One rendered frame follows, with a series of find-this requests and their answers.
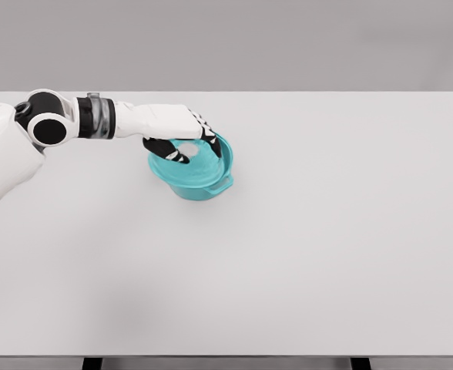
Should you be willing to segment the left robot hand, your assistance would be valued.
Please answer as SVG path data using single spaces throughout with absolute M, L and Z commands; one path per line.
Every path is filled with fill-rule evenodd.
M 190 158 L 172 140 L 202 140 L 217 158 L 223 157 L 221 144 L 208 122 L 184 105 L 149 105 L 151 116 L 143 134 L 143 146 L 152 154 L 186 164 Z

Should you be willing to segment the teal pot lid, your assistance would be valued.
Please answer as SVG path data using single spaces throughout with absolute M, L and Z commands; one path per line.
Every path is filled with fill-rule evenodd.
M 151 171 L 168 184 L 182 187 L 205 187 L 216 182 L 223 174 L 223 160 L 203 140 L 171 140 L 190 162 L 181 164 L 160 158 L 154 153 L 148 157 Z

